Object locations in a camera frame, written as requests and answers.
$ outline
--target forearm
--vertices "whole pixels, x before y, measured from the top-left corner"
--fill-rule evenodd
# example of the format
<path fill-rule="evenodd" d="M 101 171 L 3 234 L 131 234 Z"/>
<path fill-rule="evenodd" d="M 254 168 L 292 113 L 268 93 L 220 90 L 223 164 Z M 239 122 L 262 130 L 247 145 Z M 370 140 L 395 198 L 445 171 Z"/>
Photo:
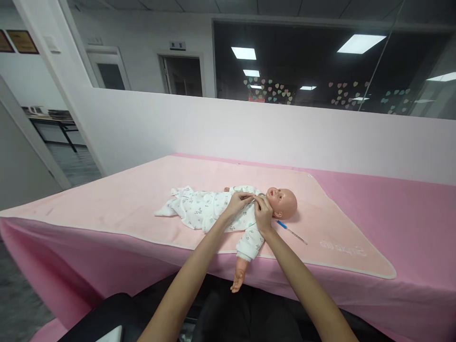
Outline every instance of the forearm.
<path fill-rule="evenodd" d="M 274 229 L 270 229 L 267 233 L 263 233 L 263 237 L 271 247 L 322 341 L 357 341 L 332 298 L 279 234 Z"/>
<path fill-rule="evenodd" d="M 223 213 L 198 244 L 174 278 L 138 342 L 177 340 L 185 316 L 219 249 L 223 232 L 232 219 L 233 216 Z"/>

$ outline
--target white floral onesie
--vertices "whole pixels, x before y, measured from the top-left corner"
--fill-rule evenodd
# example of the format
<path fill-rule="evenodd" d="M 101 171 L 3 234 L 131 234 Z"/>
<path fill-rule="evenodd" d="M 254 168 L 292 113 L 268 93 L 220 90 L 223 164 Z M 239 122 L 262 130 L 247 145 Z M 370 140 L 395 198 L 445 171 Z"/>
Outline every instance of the white floral onesie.
<path fill-rule="evenodd" d="M 204 233 L 207 233 L 227 208 L 234 192 L 260 194 L 258 189 L 248 185 L 229 188 L 229 192 L 194 192 L 189 186 L 171 189 L 171 195 L 175 198 L 167 201 L 163 208 L 155 212 L 155 216 L 179 215 L 187 227 L 202 229 Z M 246 205 L 225 231 L 237 230 L 245 230 L 246 232 L 236 244 L 236 255 L 250 262 L 257 256 L 264 242 L 255 221 L 255 204 L 253 202 Z"/>

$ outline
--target doll face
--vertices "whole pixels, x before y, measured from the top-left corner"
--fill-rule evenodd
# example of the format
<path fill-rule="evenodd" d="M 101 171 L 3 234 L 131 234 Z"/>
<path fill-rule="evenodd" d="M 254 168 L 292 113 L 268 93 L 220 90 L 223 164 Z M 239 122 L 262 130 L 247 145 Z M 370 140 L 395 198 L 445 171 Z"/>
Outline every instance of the doll face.
<path fill-rule="evenodd" d="M 291 218 L 297 209 L 296 196 L 289 189 L 269 188 L 266 193 L 266 198 L 274 210 L 276 218 L 288 219 Z"/>

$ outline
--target pink tablecloth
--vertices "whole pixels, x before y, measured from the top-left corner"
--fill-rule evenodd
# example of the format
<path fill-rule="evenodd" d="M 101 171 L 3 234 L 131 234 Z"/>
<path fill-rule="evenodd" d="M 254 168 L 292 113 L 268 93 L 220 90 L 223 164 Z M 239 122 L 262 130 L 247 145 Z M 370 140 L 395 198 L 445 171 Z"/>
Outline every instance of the pink tablecloth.
<path fill-rule="evenodd" d="M 452 341 L 456 187 L 305 171 L 398 274 L 386 280 L 309 266 L 336 303 L 396 341 Z M 191 253 L 124 235 L 50 229 L 49 224 L 18 218 L 2 218 L 0 229 L 21 271 L 61 323 L 39 332 L 35 341 L 52 341 L 51 336 L 59 335 L 52 335 L 53 326 L 71 328 L 103 298 L 118 292 L 134 295 L 176 272 Z M 235 255 L 217 255 L 209 272 L 231 279 L 234 264 Z M 275 260 L 255 259 L 246 283 L 295 299 Z"/>

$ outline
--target table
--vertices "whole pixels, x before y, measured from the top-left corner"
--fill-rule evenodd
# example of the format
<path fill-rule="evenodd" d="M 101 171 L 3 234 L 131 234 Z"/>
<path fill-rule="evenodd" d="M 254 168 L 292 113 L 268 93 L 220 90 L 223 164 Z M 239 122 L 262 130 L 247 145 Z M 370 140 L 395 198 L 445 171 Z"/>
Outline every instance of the table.
<path fill-rule="evenodd" d="M 75 145 L 73 144 L 73 142 L 71 141 L 70 137 L 67 134 L 67 132 L 79 131 L 74 121 L 72 121 L 72 120 L 57 120 L 57 119 L 53 119 L 50 116 L 29 116 L 29 119 L 32 122 L 33 127 L 35 127 L 35 129 L 37 130 L 39 136 L 41 137 L 41 139 L 43 139 L 43 141 L 45 143 L 48 143 L 48 142 L 52 143 L 52 141 L 46 140 L 44 138 L 44 136 L 41 134 L 41 132 L 39 131 L 39 129 L 36 127 L 35 124 L 41 124 L 42 123 L 42 124 L 48 124 L 48 125 L 51 125 L 51 126 L 59 126 L 60 130 L 62 131 L 63 135 L 66 138 L 66 141 L 68 141 L 68 143 L 70 144 L 70 146 L 73 149 L 73 151 L 75 153 L 77 153 Z M 69 126 L 74 126 L 76 129 L 74 129 L 74 128 L 73 129 L 69 129 L 68 128 Z"/>

